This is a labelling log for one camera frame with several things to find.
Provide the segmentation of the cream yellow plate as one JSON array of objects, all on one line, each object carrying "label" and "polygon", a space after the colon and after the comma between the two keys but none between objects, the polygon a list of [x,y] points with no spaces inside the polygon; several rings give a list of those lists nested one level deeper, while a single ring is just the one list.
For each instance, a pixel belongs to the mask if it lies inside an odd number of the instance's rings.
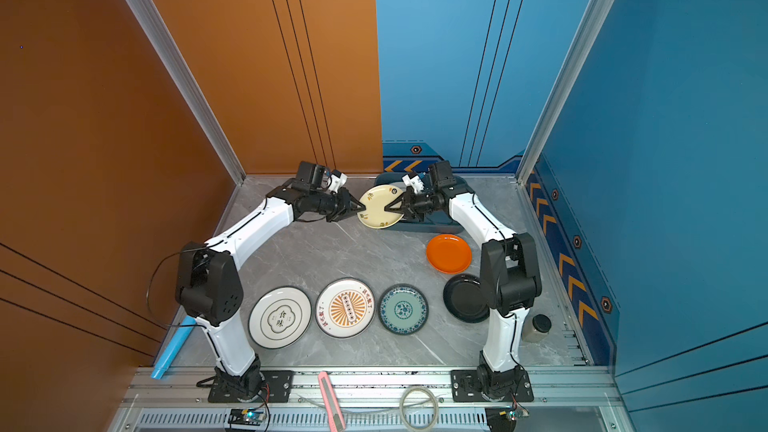
[{"label": "cream yellow plate", "polygon": [[359,199],[365,207],[358,213],[359,221],[372,229],[384,229],[395,225],[403,215],[398,212],[388,212],[385,207],[399,199],[402,194],[402,189],[391,184],[378,185],[369,189]]}]

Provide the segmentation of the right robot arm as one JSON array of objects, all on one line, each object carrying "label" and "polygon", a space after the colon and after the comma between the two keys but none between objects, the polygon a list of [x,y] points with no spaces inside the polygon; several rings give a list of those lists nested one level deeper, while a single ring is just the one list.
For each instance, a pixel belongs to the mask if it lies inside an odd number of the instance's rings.
[{"label": "right robot arm", "polygon": [[523,328],[542,281],[535,240],[497,219],[464,184],[427,188],[417,176],[402,178],[405,191],[384,209],[421,220],[441,210],[458,222],[480,247],[480,293],[489,308],[486,343],[477,378],[492,401],[516,395],[527,381],[519,360]]}]

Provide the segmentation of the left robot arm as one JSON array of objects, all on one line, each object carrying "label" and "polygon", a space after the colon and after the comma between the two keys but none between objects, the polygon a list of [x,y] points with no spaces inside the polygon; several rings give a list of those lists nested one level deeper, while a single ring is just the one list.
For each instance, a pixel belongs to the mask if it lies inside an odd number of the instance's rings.
[{"label": "left robot arm", "polygon": [[290,179],[268,193],[253,212],[203,244],[188,243],[179,254],[175,298],[195,320],[215,357],[213,389],[247,402],[263,388],[260,359],[240,318],[242,264],[268,239],[316,213],[338,222],[366,210],[344,186],[323,190]]}]

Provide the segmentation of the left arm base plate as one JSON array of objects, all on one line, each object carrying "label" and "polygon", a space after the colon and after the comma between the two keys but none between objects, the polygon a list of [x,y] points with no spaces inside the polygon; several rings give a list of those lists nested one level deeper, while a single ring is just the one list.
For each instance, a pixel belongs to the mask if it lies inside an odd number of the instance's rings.
[{"label": "left arm base plate", "polygon": [[261,371],[261,389],[258,392],[238,392],[223,378],[212,377],[207,401],[209,403],[271,404],[287,403],[290,398],[294,373],[291,370]]}]

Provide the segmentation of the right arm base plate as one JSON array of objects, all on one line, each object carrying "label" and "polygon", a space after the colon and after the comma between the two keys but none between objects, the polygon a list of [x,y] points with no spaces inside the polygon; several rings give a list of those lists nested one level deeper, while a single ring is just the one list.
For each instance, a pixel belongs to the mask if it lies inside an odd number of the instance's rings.
[{"label": "right arm base plate", "polygon": [[507,372],[487,375],[477,369],[450,371],[451,393],[455,402],[534,401],[532,382],[527,371],[515,367]]}]

